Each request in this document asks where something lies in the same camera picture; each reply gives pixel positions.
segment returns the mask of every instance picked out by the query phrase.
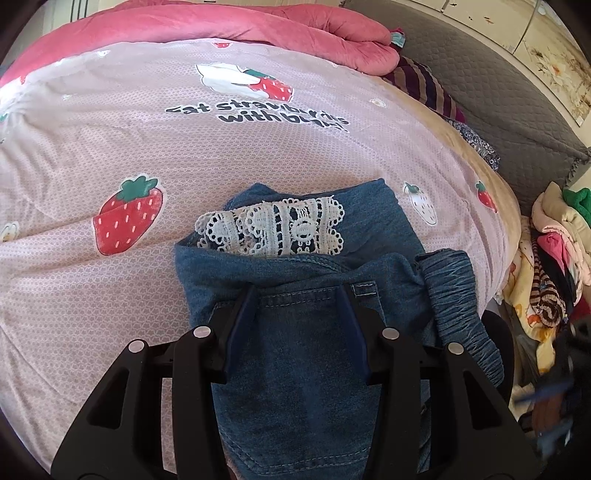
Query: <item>purple striped fabric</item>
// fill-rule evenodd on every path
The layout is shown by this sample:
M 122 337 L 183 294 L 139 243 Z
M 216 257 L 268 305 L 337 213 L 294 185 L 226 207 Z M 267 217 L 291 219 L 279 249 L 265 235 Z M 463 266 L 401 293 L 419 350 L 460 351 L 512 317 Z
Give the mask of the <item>purple striped fabric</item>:
M 464 113 L 455 100 L 425 65 L 400 55 L 398 66 L 382 78 L 440 115 L 466 123 Z

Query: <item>green cloth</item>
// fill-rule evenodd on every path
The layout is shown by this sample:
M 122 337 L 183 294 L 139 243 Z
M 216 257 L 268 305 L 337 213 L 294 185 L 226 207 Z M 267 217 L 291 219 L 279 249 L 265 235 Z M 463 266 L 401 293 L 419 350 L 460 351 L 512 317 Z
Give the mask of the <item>green cloth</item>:
M 578 192 L 564 189 L 562 191 L 562 198 L 569 207 L 574 208 L 579 212 L 587 222 L 587 225 L 591 226 L 591 190 L 582 189 Z

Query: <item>denim pocket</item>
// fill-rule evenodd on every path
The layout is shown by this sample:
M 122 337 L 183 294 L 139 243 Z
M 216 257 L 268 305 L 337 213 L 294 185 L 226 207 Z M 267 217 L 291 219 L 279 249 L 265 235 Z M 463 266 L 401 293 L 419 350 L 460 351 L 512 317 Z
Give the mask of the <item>denim pocket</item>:
M 375 282 L 352 287 L 383 320 Z M 316 468 L 326 479 L 361 477 L 380 387 L 367 387 L 352 368 L 336 287 L 264 293 L 236 372 L 228 385 L 213 385 L 231 457 L 246 480 L 296 472 L 313 479 Z

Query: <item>red cloth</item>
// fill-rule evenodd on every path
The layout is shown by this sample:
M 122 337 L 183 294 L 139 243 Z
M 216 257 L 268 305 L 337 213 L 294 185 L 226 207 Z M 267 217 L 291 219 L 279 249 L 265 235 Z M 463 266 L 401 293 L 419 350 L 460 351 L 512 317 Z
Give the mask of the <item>red cloth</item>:
M 587 315 L 591 315 L 591 309 L 589 308 L 589 304 L 587 303 L 587 300 L 585 300 L 585 297 L 581 297 L 579 303 L 575 305 L 574 310 L 569 315 L 569 320 L 571 322 L 576 322 Z
M 192 38 L 265 42 L 369 75 L 394 70 L 390 32 L 357 12 L 325 5 L 230 7 L 167 0 L 129 0 L 41 37 L 0 79 L 0 87 L 55 61 L 119 42 Z

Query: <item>silver screw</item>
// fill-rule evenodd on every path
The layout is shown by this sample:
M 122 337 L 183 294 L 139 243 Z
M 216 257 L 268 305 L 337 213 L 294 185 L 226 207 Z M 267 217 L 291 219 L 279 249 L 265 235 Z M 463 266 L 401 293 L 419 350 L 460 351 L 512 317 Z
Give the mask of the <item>silver screw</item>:
M 400 333 L 396 328 L 385 328 L 382 330 L 382 336 L 388 340 L 396 340 L 400 336 Z
M 196 336 L 197 338 L 205 338 L 208 337 L 211 334 L 212 330 L 210 327 L 197 327 L 195 328 L 195 330 L 193 331 L 194 336 Z
M 464 347 L 457 342 L 452 342 L 447 346 L 448 350 L 454 355 L 461 355 L 464 353 Z
M 142 340 L 134 340 L 128 346 L 128 349 L 131 353 L 138 353 L 144 349 L 144 343 Z

